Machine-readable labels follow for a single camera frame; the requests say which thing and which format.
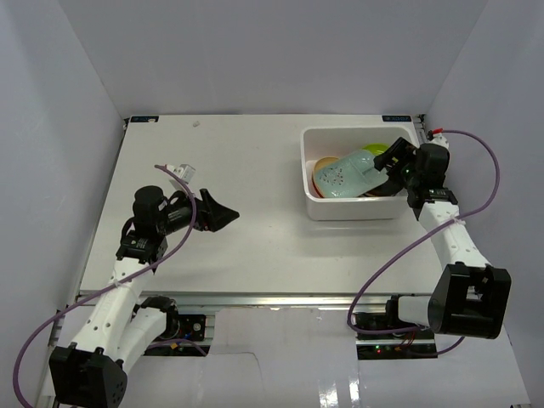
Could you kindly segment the lime green round plate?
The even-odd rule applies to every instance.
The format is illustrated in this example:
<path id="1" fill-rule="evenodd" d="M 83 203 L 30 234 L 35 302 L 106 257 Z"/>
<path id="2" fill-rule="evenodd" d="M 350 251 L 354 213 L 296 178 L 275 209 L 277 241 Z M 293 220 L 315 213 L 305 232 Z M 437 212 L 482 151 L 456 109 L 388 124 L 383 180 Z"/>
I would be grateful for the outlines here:
<path id="1" fill-rule="evenodd" d="M 362 150 L 367 150 L 374 156 L 380 156 L 385 153 L 388 148 L 389 146 L 387 144 L 367 144 L 362 147 Z"/>

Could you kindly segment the black round plate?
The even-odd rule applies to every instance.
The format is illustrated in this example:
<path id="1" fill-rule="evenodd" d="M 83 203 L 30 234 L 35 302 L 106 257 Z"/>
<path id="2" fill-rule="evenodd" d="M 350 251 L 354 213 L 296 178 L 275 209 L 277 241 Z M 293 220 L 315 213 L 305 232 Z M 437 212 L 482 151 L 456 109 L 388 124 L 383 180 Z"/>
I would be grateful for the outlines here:
<path id="1" fill-rule="evenodd" d="M 396 196 L 403 190 L 403 187 L 395 182 L 388 180 L 384 184 L 377 186 L 376 188 L 367 191 L 364 196 L 367 197 L 387 197 Z"/>

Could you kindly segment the pale green rectangular dish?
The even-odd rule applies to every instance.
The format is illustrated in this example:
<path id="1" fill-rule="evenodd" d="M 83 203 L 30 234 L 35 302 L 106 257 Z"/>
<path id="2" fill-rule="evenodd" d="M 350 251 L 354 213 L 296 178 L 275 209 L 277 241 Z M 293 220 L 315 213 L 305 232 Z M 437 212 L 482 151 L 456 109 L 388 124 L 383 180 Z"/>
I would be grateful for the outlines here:
<path id="1" fill-rule="evenodd" d="M 374 168 L 374 157 L 371 152 L 358 149 L 338 158 L 330 166 L 313 172 L 315 183 L 324 198 L 357 198 L 387 182 L 387 172 Z"/>

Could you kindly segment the tan round plate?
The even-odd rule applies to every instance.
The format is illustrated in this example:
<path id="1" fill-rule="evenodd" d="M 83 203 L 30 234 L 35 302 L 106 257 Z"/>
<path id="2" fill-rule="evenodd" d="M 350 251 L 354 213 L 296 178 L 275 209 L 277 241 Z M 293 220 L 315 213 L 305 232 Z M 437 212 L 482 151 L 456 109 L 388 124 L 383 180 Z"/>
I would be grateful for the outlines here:
<path id="1" fill-rule="evenodd" d="M 333 164 L 337 160 L 338 160 L 338 158 L 335 157 L 335 156 L 322 157 L 322 158 L 320 158 L 319 160 L 317 160 L 315 162 L 313 172 L 316 173 L 319 170 L 321 170 L 323 167 L 330 166 L 331 164 Z"/>

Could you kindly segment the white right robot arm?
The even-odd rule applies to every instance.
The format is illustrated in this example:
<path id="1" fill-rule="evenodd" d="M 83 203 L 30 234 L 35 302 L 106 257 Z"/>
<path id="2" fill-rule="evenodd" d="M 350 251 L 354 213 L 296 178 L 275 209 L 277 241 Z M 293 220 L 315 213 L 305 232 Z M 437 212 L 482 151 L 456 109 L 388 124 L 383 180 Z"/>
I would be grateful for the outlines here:
<path id="1" fill-rule="evenodd" d="M 511 276 L 491 265 L 462 224 L 458 201 L 444 186 L 449 162 L 443 137 L 420 146 L 399 138 L 374 160 L 376 169 L 386 170 L 389 180 L 406 190 L 408 206 L 430 235 L 443 269 L 431 295 L 388 300 L 383 326 L 396 339 L 415 326 L 487 339 L 502 328 Z"/>

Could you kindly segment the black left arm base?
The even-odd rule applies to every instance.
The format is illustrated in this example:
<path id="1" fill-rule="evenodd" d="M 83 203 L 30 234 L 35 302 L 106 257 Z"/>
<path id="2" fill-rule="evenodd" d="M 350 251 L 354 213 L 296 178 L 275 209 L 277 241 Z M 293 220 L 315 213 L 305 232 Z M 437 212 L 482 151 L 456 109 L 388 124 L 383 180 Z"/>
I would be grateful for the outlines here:
<path id="1" fill-rule="evenodd" d="M 178 331 L 168 339 L 157 338 L 163 345 L 149 347 L 145 356 L 205 357 L 210 346 L 205 345 L 207 317 L 204 314 L 181 314 Z"/>

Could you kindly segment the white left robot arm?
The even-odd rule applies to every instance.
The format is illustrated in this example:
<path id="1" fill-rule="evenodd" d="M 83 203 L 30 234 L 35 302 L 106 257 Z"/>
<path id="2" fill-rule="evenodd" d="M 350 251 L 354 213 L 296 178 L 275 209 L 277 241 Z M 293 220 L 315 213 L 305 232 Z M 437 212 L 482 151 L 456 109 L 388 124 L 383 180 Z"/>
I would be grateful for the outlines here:
<path id="1" fill-rule="evenodd" d="M 110 276 L 111 290 L 99 296 L 91 315 L 67 347 L 49 358 L 59 403 L 79 407 L 118 407 L 128 373 L 155 340 L 174 339 L 180 330 L 170 297 L 139 297 L 157 263 L 165 258 L 167 237 L 181 229 L 216 232 L 240 214 L 217 203 L 202 189 L 191 199 L 183 191 L 165 197 L 158 186 L 136 191 L 133 216 L 125 223 Z"/>

